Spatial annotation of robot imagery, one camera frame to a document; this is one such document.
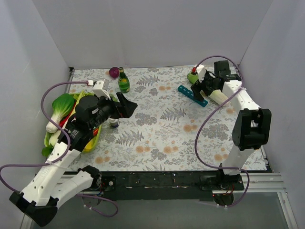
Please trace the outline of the teal weekly pill organizer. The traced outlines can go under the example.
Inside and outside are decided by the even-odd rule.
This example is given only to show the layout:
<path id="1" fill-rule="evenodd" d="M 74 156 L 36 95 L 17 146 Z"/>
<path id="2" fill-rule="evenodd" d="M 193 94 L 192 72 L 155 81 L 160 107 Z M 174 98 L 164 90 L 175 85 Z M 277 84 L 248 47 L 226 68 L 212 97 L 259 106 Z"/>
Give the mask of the teal weekly pill organizer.
<path id="1" fill-rule="evenodd" d="M 203 101 L 198 101 L 194 98 L 194 94 L 191 90 L 187 89 L 186 87 L 184 87 L 183 85 L 180 85 L 177 90 L 179 92 L 181 92 L 183 95 L 185 95 L 186 97 L 188 97 L 189 99 L 193 100 L 194 102 L 196 102 L 197 104 L 199 104 L 202 107 L 206 107 L 208 102 L 206 100 Z"/>

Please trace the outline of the white pill bottle blue label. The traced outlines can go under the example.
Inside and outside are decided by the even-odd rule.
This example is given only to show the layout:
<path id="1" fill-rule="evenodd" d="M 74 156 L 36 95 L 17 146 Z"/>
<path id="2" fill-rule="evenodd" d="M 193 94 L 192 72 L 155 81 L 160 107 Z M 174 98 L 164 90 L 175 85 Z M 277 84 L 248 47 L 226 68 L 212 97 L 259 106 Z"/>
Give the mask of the white pill bottle blue label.
<path id="1" fill-rule="evenodd" d="M 117 128 L 119 126 L 118 119 L 109 118 L 109 123 L 112 128 Z"/>

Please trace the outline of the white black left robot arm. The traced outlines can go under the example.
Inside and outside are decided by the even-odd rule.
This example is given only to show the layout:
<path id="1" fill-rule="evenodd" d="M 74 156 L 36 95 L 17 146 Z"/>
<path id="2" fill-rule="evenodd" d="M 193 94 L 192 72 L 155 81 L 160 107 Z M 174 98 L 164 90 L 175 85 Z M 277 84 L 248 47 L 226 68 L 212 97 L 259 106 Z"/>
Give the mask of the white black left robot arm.
<path id="1" fill-rule="evenodd" d="M 65 126 L 67 135 L 60 135 L 47 165 L 22 191 L 15 191 L 10 196 L 10 201 L 39 226 L 49 224 L 70 198 L 88 188 L 98 189 L 102 183 L 101 172 L 86 166 L 79 169 L 73 178 L 58 185 L 67 167 L 94 138 L 95 129 L 109 118 L 130 118 L 133 115 L 137 103 L 127 100 L 123 93 L 116 95 L 118 102 L 105 96 L 82 97 Z"/>

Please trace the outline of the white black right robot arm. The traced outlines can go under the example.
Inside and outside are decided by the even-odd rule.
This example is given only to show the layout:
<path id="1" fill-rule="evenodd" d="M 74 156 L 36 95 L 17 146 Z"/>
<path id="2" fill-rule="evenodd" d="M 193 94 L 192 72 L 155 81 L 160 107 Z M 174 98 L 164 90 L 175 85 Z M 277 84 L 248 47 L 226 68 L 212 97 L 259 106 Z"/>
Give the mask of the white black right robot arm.
<path id="1" fill-rule="evenodd" d="M 238 113 L 232 131 L 232 149 L 214 175 L 200 178 L 203 190 L 223 190 L 236 187 L 243 189 L 240 173 L 248 157 L 269 139 L 271 111 L 261 108 L 243 87 L 240 74 L 232 74 L 228 61 L 214 63 L 214 73 L 199 64 L 193 67 L 191 75 L 197 80 L 191 86 L 196 100 L 220 91 Z"/>

